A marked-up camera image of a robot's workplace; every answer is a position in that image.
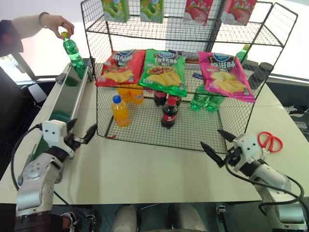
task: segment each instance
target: yellow bottle cap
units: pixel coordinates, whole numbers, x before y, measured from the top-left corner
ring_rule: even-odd
[[[62,32],[61,35],[64,37],[64,38],[67,38],[68,37],[68,33],[66,31]]]

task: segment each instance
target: white table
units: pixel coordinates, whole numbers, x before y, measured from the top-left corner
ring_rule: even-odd
[[[96,123],[96,89],[87,83],[74,129],[85,134]],[[56,84],[33,124],[47,120],[60,85]],[[309,144],[278,99],[265,86],[255,104],[248,132],[269,131],[284,142],[281,152],[267,162],[299,181],[309,194]],[[34,131],[21,143],[15,157],[19,175],[28,154],[39,141]],[[68,160],[62,182],[55,190],[71,204],[232,202],[259,200],[254,187],[229,175],[204,153],[105,139],[97,135]],[[0,202],[15,203],[10,167],[0,182]],[[55,204],[62,202],[54,197]]]

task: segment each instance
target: wire basket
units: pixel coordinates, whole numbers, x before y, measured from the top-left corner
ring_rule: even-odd
[[[126,23],[104,20],[101,0],[85,0],[81,3],[84,28],[89,52],[95,58],[95,75],[100,76],[103,63],[112,51],[129,49],[174,50],[185,52],[213,51],[224,53],[224,48],[234,47],[235,53],[249,44],[249,60],[243,68],[250,78],[261,62],[275,65],[285,47],[296,23],[297,14],[280,4],[258,2],[247,26],[233,26],[221,23],[220,16],[224,0],[214,0],[209,19],[205,26],[183,23],[186,0],[166,0],[162,24],[140,21],[140,1],[130,0],[130,19]],[[193,78],[201,74],[198,64],[186,64],[185,81],[188,96],[183,98],[178,117],[171,129],[161,127],[162,107],[157,107],[153,93],[144,90],[142,104],[129,103],[130,126],[116,125],[111,111],[112,97],[117,95],[113,87],[97,88],[98,135],[110,139],[143,144],[202,150],[200,141],[209,144],[217,153],[225,154],[231,144],[226,144],[218,129],[235,135],[244,133],[253,110],[254,103],[226,98],[219,111],[211,113],[202,109],[190,109],[190,101],[196,88],[203,81]],[[267,77],[251,83],[255,98],[258,97]]]

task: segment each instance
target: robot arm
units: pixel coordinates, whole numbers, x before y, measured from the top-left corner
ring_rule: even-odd
[[[233,143],[225,160],[222,160],[211,147],[201,142],[202,147],[219,167],[225,165],[228,171],[233,174],[228,168],[229,165],[233,166],[235,172],[241,171],[249,178],[248,181],[241,177],[241,179],[253,183],[262,201],[267,203],[267,206],[262,210],[264,210],[273,231],[307,231],[306,218],[299,201],[281,204],[294,201],[297,197],[294,194],[293,196],[286,194],[291,191],[289,177],[274,170],[263,160],[254,159],[254,156],[260,152],[256,136],[242,134],[236,137],[223,130],[219,130],[219,133]]]
[[[75,121],[68,123],[73,127]],[[54,184],[61,181],[64,161],[73,158],[81,144],[87,144],[97,125],[84,138],[75,138],[67,124],[58,120],[42,123],[43,138],[50,149],[42,153],[23,170],[23,183],[17,192],[15,231],[49,231],[53,207]]]

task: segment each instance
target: green snack box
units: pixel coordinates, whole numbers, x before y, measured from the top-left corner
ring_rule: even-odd
[[[175,96],[186,97],[185,57],[168,51],[146,50],[140,85]]]
[[[106,21],[126,23],[129,19],[128,0],[102,0]]]
[[[140,20],[142,22],[162,23],[164,0],[140,0]]]

